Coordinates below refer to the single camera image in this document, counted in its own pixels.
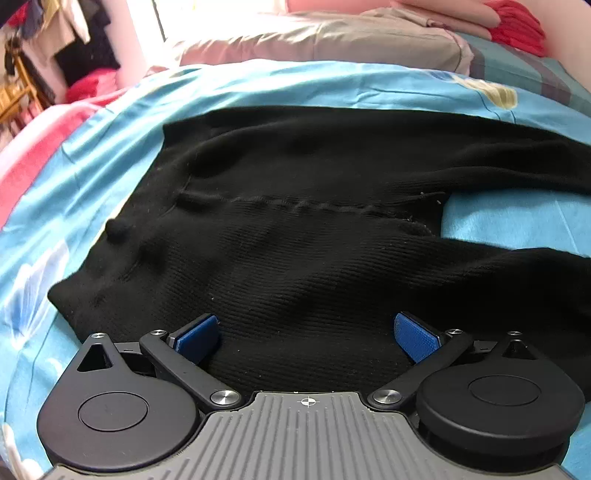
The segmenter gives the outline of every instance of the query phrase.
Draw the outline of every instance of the pink fabric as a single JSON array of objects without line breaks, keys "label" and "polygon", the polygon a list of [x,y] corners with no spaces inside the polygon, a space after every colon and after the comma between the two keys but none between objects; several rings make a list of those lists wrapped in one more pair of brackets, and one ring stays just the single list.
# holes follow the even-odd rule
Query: pink fabric
[{"label": "pink fabric", "polygon": [[389,7],[388,0],[285,0],[288,13],[330,11],[358,15],[374,8]]},{"label": "pink fabric", "polygon": [[66,92],[68,103],[94,98],[117,90],[117,71],[113,69],[97,69],[86,77],[78,80]]},{"label": "pink fabric", "polygon": [[486,3],[501,18],[501,24],[491,28],[492,41],[529,52],[538,57],[546,56],[546,35],[540,22],[526,7],[513,0],[492,0]]},{"label": "pink fabric", "polygon": [[0,152],[0,228],[63,141],[125,91],[71,105],[54,105],[35,117]]},{"label": "pink fabric", "polygon": [[474,35],[475,37],[484,38],[485,40],[492,40],[491,33],[488,31],[488,29],[481,25],[467,22],[466,20],[461,20],[459,18],[450,17],[449,15],[431,12],[429,10],[425,10],[424,8],[414,7],[412,5],[403,5],[394,0],[392,0],[390,4],[394,8],[404,8],[416,13],[417,15],[420,15],[421,17],[441,23],[444,25],[444,28],[447,28],[448,30],[467,33],[468,35]]},{"label": "pink fabric", "polygon": [[486,28],[498,27],[501,18],[494,9],[477,0],[401,0],[404,5],[472,22]]}]

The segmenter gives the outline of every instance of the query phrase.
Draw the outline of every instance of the knit fabric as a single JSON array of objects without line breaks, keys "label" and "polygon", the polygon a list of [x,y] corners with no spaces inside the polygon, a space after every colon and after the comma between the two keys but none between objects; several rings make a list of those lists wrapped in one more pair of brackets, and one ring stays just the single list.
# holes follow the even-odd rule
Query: knit fabric
[{"label": "knit fabric", "polygon": [[84,340],[204,312],[202,366],[256,390],[367,393],[410,367],[392,319],[529,339],[587,393],[591,261],[439,237],[451,192],[591,193],[591,149],[450,113],[264,107],[165,127],[163,150],[50,300]]}]

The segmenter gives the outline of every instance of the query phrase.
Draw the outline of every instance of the red garment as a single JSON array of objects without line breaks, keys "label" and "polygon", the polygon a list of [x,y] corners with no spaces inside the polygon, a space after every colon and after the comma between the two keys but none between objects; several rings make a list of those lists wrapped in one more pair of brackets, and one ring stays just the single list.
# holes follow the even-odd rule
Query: red garment
[{"label": "red garment", "polygon": [[126,92],[54,105],[34,118],[0,152],[0,229],[45,164],[82,123]]},{"label": "red garment", "polygon": [[538,57],[546,56],[546,34],[539,20],[519,2],[492,0],[485,3],[501,18],[496,28],[489,28],[492,41],[510,45]]},{"label": "red garment", "polygon": [[10,25],[12,28],[18,28],[23,23],[25,23],[25,20],[27,19],[28,7],[29,2],[25,3],[21,8],[14,12],[14,15],[7,20],[7,24]]},{"label": "red garment", "polygon": [[86,98],[94,98],[117,90],[117,71],[97,69],[78,80],[66,92],[66,102],[72,103]]}]

